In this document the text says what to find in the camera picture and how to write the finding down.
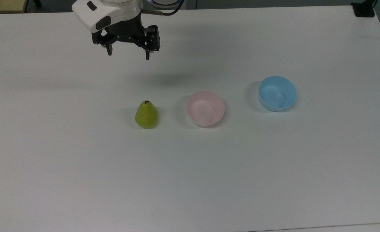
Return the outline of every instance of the bowl rim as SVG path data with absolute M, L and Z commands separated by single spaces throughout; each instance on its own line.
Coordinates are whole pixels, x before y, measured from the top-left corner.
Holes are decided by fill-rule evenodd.
M 295 90 L 295 99 L 293 100 L 293 102 L 292 102 L 292 104 L 290 104 L 290 105 L 288 105 L 287 107 L 274 107 L 274 106 L 272 106 L 271 104 L 269 104 L 269 103 L 267 103 L 263 98 L 262 98 L 262 96 L 261 96 L 261 94 L 260 94 L 260 88 L 261 88 L 261 86 L 262 86 L 262 84 L 263 84 L 263 82 L 265 81 L 265 80 L 268 80 L 268 79 L 271 79 L 271 78 L 282 78 L 282 79 L 284 79 L 285 81 L 287 81 L 290 85 L 292 85 L 292 87 L 293 87 L 293 89 Z M 280 75 L 272 75 L 272 76 L 268 76 L 267 78 L 264 78 L 262 81 L 261 81 L 261 83 L 260 83 L 260 85 L 259 85 L 259 98 L 264 102 L 264 103 L 266 103 L 266 105 L 268 105 L 269 107 L 272 107 L 272 108 L 274 108 L 274 109 L 278 109 L 278 110 L 283 110 L 283 109 L 287 109 L 287 108 L 289 108 L 289 107 L 291 107 L 295 102 L 296 102 L 296 100 L 297 100 L 297 89 L 296 89 L 296 86 L 289 80 L 289 79 L 287 79 L 286 77 L 283 77 L 283 76 L 280 76 Z
M 191 99 L 194 95 L 196 95 L 196 94 L 200 94 L 200 93 L 202 93 L 202 92 L 208 92 L 208 93 L 210 93 L 210 94 L 215 95 L 216 97 L 218 97 L 218 98 L 220 99 L 220 105 L 223 106 L 223 110 L 220 111 L 220 117 L 219 117 L 217 120 L 215 120 L 214 122 L 212 122 L 212 123 L 210 123 L 210 124 L 208 124 L 208 125 L 203 125 L 203 126 L 199 125 L 199 123 L 196 122 L 196 120 L 194 120 L 193 117 L 192 117 L 192 116 L 190 115 L 190 113 L 189 113 L 189 106 L 190 106 L 189 101 L 190 101 L 190 99 Z M 198 125 L 198 126 L 200 126 L 200 127 L 208 127 L 208 126 L 211 126 L 211 125 L 217 123 L 218 121 L 220 121 L 220 120 L 222 119 L 222 117 L 223 117 L 223 115 L 224 115 L 224 112 L 225 112 L 225 104 L 224 104 L 223 98 L 220 97 L 220 95 L 218 95 L 217 93 L 215 93 L 215 92 L 213 92 L 213 91 L 197 91 L 197 92 L 195 92 L 194 94 L 190 95 L 190 97 L 188 98 L 188 100 L 187 100 L 187 104 L 186 104 L 186 109 L 187 109 L 187 114 L 188 114 L 188 116 L 191 118 L 191 120 L 192 120 L 196 125 Z

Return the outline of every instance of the black cable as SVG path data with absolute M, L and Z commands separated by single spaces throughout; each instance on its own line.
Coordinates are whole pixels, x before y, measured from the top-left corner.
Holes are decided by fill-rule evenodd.
M 181 0 L 180 4 L 177 6 L 177 8 L 173 12 L 171 12 L 171 13 L 163 13 L 163 15 L 164 16 L 174 15 L 175 13 L 178 12 L 178 10 L 180 10 L 180 7 L 181 7 L 181 5 L 183 5 L 183 3 L 184 3 L 184 0 Z

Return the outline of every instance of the robotic arm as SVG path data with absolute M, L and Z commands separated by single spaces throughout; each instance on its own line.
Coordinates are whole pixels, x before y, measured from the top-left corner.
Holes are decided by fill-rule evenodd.
M 143 48 L 149 60 L 150 53 L 160 49 L 160 35 L 156 25 L 143 27 L 141 14 L 170 16 L 180 9 L 183 2 L 181 0 L 173 12 L 163 13 L 142 10 L 142 0 L 77 0 L 72 5 L 72 11 L 91 31 L 93 43 L 105 47 L 109 56 L 112 54 L 112 44 L 121 41 Z

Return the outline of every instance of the floor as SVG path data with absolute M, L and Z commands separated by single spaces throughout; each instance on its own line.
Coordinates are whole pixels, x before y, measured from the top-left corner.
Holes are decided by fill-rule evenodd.
M 350 5 L 352 2 L 363 0 L 186 0 L 184 8 L 194 9 L 221 9 L 221 8 L 250 8 L 250 7 L 280 7 L 280 6 L 324 6 L 324 5 Z M 41 0 L 42 7 L 37 8 L 33 0 L 29 0 L 26 11 L 29 13 L 45 12 L 71 12 L 75 0 Z M 153 7 L 143 0 L 145 9 Z M 380 20 L 380 0 L 375 11 Z

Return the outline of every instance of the bowl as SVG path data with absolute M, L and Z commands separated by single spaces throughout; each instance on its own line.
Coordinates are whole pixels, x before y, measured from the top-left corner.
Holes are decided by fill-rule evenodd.
M 208 127 L 223 117 L 224 102 L 214 92 L 200 91 L 187 101 L 187 113 L 196 125 Z
M 259 86 L 260 104 L 270 111 L 285 110 L 295 103 L 297 92 L 288 79 L 281 76 L 270 76 Z

